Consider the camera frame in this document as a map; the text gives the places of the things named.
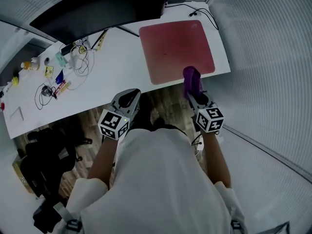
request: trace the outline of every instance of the green object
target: green object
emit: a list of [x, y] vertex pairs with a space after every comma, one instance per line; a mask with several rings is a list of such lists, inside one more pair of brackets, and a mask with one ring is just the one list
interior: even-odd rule
[[61, 54], [60, 52], [57, 52], [56, 55], [55, 55], [55, 57], [57, 58], [59, 65], [60, 65], [61, 67], [65, 68], [66, 63], [67, 63], [65, 57], [62, 56], [62, 54]]

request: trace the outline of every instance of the white shirt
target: white shirt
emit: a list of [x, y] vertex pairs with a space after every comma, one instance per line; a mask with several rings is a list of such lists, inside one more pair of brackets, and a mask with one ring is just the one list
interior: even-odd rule
[[96, 178], [75, 183], [66, 208], [85, 233], [229, 234], [233, 218], [245, 226], [234, 191], [212, 184], [179, 130], [133, 129], [117, 155], [109, 191]]

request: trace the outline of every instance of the small bottle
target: small bottle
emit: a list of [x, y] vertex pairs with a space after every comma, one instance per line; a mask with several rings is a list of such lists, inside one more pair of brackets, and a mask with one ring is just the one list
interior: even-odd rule
[[39, 65], [37, 63], [30, 62], [30, 61], [22, 62], [20, 67], [26, 70], [38, 70], [39, 69]]

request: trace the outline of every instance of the black monitor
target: black monitor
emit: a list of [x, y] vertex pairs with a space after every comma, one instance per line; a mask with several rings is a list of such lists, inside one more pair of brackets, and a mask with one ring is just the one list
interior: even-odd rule
[[62, 0], [30, 25], [64, 44], [104, 29], [157, 19], [165, 0]]

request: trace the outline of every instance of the blue object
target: blue object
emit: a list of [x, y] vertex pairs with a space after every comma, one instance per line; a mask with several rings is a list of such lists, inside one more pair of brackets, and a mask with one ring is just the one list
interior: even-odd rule
[[58, 77], [55, 79], [55, 82], [57, 84], [61, 84], [62, 81], [64, 80], [64, 74], [63, 74], [63, 70], [59, 73]]

